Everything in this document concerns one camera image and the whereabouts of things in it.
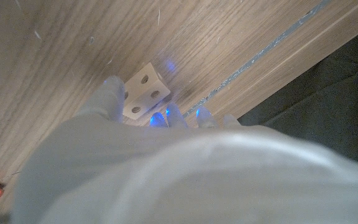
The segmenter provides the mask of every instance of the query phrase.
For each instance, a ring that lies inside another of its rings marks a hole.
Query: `blue light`
[[[175,64],[171,60],[167,61],[167,67],[171,72],[175,71]]]

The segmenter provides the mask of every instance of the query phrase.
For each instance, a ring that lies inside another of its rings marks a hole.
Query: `wooden block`
[[[151,63],[125,83],[125,91],[124,115],[134,120],[171,93]]]

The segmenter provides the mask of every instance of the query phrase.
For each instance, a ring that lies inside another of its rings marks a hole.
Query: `wooden surface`
[[[24,161],[108,76],[152,62],[172,91],[128,124],[184,113],[319,3],[0,0],[0,220]],[[332,0],[205,105],[240,116],[356,34],[358,1]]]

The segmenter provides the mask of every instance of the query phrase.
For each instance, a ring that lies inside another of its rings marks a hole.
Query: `glove finger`
[[[232,128],[241,126],[240,122],[231,114],[226,114],[223,117],[223,126],[225,128]]]
[[[106,119],[122,122],[124,110],[124,83],[116,76],[111,76],[92,93],[90,98],[77,112],[81,114],[100,114]]]
[[[186,121],[176,104],[170,103],[167,106],[167,121],[170,128],[187,128]]]
[[[165,122],[164,117],[162,116],[162,114],[160,112],[156,112],[150,118],[150,127],[167,128],[168,125]]]
[[[196,112],[196,119],[199,128],[217,128],[218,123],[212,117],[211,113],[204,106],[198,108]]]

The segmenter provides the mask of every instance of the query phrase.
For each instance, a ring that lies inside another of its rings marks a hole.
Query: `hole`
[[[140,111],[140,107],[135,106],[134,108],[132,108],[132,113],[137,113]]]
[[[147,75],[145,75],[143,78],[142,78],[142,81],[140,81],[141,84],[144,84],[144,83],[147,83],[147,81],[149,80],[149,77]]]
[[[158,97],[159,94],[160,94],[160,92],[158,90],[156,90],[156,91],[152,92],[151,97],[154,99],[154,98]]]

